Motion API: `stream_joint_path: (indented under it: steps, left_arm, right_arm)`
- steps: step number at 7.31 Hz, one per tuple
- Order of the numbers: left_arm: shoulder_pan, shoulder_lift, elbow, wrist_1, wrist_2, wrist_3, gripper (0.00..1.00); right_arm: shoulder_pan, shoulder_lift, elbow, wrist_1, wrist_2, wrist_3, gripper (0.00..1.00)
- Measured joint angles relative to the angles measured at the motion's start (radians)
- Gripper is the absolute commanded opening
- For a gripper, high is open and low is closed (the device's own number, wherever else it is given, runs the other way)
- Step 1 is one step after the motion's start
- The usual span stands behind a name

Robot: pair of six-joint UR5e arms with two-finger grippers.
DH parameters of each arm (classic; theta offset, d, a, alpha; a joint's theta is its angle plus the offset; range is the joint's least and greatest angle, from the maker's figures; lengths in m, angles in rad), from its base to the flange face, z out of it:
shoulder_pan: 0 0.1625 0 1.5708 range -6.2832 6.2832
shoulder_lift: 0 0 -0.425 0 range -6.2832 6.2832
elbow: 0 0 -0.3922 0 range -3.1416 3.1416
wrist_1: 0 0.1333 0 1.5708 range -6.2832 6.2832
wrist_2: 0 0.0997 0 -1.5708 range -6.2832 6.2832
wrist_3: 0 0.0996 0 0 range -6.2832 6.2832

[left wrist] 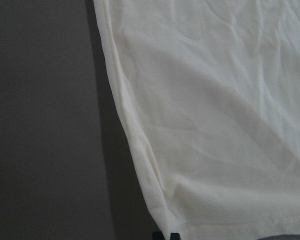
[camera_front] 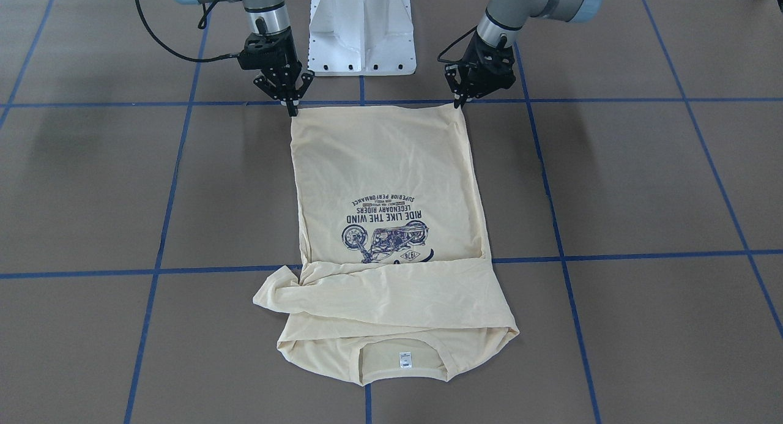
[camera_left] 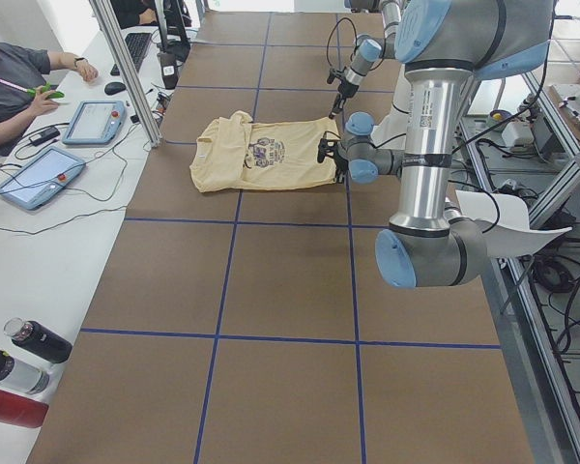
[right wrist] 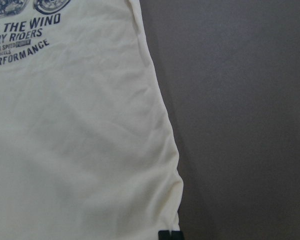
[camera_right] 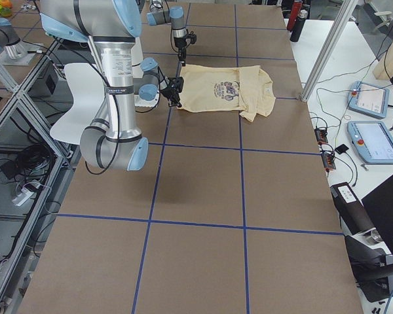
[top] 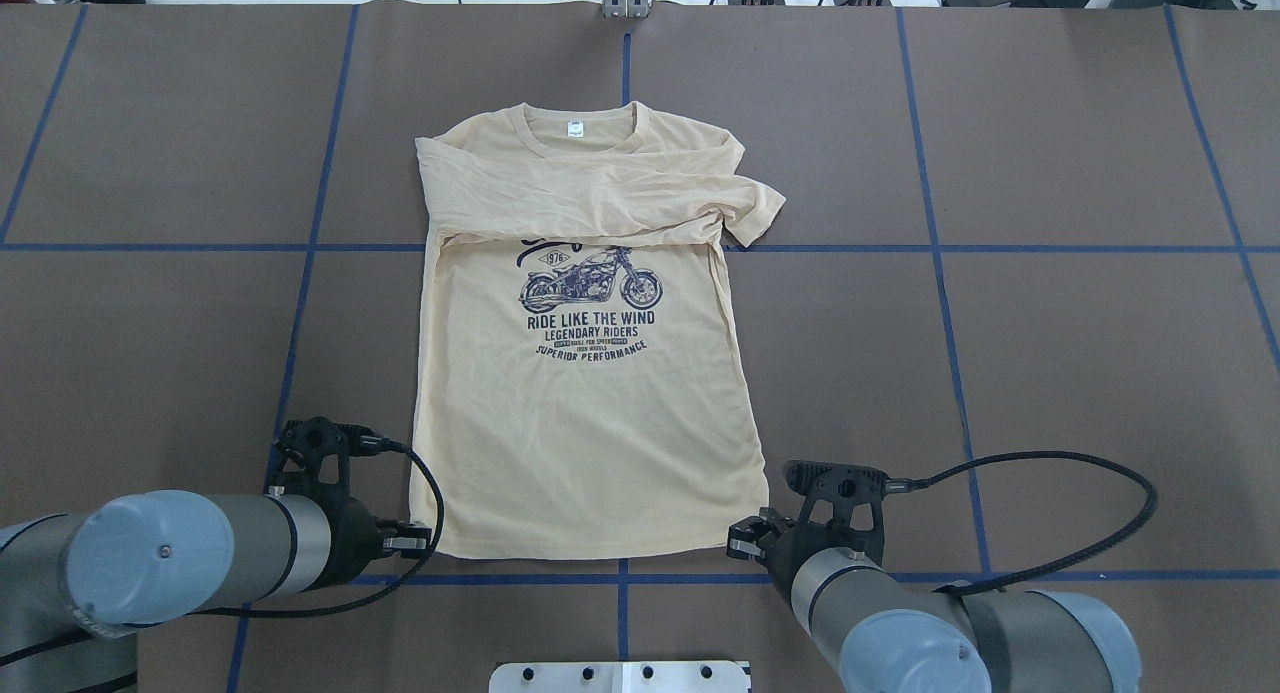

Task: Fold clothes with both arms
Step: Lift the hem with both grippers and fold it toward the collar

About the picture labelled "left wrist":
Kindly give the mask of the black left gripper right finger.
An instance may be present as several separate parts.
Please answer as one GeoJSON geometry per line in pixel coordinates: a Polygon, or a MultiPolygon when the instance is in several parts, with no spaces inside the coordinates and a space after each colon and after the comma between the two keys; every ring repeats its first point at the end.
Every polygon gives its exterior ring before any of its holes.
{"type": "Polygon", "coordinates": [[[179,233],[177,232],[172,232],[170,234],[170,240],[179,240],[179,233]]]}

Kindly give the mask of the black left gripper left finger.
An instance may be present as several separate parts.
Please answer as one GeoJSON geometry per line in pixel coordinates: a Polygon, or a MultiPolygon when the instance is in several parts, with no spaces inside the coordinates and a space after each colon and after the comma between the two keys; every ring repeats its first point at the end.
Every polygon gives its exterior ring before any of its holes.
{"type": "Polygon", "coordinates": [[[154,231],[152,233],[152,240],[164,240],[164,235],[161,231],[154,231]]]}

